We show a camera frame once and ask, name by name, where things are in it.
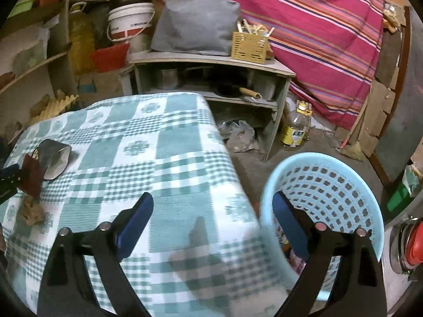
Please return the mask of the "yellow egg tray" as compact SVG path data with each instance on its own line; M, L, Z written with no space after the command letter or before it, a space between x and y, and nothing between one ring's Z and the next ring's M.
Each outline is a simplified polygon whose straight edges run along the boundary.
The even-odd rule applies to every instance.
M69 112L76 107L78 100L78 95L65 96L62 100L49 99L47 101L43 98L31 108L28 125L33 125Z

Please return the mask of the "black foil packet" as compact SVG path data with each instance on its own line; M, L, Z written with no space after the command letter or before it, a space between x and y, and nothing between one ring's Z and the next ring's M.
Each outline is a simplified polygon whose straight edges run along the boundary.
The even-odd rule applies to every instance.
M44 181L57 179L66 170L72 147L53 139L44 139L31 156L38 160Z

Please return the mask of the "yellow oil jug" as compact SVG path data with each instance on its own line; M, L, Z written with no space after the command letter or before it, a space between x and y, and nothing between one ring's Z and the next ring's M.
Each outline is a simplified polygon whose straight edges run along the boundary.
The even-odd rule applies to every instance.
M91 53L95 51L93 21L84 12L86 2L73 4L69 12L70 62L75 76L81 76L95 69Z

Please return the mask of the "grey fabric bag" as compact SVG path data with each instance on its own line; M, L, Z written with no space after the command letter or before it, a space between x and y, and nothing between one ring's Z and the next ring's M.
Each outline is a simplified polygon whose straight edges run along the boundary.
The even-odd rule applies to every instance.
M164 0L151 48L158 52L229 56L240 5L232 0Z

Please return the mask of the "yellow utensil holder box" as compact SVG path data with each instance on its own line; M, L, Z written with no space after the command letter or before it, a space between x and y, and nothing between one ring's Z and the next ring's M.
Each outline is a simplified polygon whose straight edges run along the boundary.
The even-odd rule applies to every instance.
M268 38L256 34L234 32L232 35L231 58L264 64L268 50Z

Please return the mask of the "red plastic basin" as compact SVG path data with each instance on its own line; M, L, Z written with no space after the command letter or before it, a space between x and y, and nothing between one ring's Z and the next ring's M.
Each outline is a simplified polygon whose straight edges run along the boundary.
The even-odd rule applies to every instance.
M122 43L93 51L90 58L99 73L110 72L126 66L130 44Z

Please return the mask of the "wooden curved shelf rack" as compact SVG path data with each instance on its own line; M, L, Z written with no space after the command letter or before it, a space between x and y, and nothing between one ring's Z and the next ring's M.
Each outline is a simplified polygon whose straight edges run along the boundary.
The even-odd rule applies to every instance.
M27 125L45 96L77 92L70 0L17 0L1 22L1 132Z

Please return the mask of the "maroon packet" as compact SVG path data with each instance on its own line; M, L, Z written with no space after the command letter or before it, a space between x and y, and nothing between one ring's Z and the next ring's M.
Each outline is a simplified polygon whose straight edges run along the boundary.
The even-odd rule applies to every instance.
M39 199L43 175L39 161L26 154L21 166L18 188L27 195Z

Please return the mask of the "green checkered tablecloth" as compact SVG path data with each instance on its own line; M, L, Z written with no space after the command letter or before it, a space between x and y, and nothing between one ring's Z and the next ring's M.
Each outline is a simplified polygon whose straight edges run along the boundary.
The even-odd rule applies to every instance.
M196 93L96 102L29 127L3 167L22 165L44 141L70 151L64 171L34 201L1 205L6 278L37 314L54 241L103 234L151 316L274 316L287 298L206 100Z

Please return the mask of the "green plastic bag bin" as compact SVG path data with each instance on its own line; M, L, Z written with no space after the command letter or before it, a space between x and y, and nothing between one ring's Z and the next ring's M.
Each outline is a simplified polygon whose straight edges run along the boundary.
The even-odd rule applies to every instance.
M414 165L407 165L400 184L387 204L388 211L390 213L401 212L421 190L422 173Z

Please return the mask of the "white plastic bucket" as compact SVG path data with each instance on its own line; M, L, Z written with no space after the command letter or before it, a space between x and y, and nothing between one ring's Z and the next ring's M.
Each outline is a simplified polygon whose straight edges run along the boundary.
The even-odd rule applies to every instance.
M152 3L127 4L108 14L106 34L112 43L129 44L128 52L149 52L153 36L155 8Z

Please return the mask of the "cardboard box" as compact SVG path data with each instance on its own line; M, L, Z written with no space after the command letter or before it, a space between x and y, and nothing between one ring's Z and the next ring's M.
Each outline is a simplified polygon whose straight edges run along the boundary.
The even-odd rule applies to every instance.
M77 91L83 107L123 96L123 87L117 72L95 72L81 75L77 79Z

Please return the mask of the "brown wrapper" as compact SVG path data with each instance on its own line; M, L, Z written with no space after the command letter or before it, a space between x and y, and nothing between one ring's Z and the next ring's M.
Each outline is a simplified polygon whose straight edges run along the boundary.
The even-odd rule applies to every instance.
M18 215L28 226L33 226L44 221L44 210L42 206L31 197L23 199Z

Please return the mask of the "striped magenta cloth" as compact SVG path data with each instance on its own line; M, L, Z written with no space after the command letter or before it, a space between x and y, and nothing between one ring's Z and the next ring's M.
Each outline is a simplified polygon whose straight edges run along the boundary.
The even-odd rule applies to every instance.
M384 0L233 0L270 31L276 59L295 72L291 91L328 122L350 129L381 51Z

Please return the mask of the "oil bottle yellow label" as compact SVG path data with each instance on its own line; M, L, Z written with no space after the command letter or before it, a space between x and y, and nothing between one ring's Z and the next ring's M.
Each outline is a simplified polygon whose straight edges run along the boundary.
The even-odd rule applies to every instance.
M304 100L297 100L295 109L285 117L280 138L282 145L290 149L300 147L309 132L311 118L311 104Z

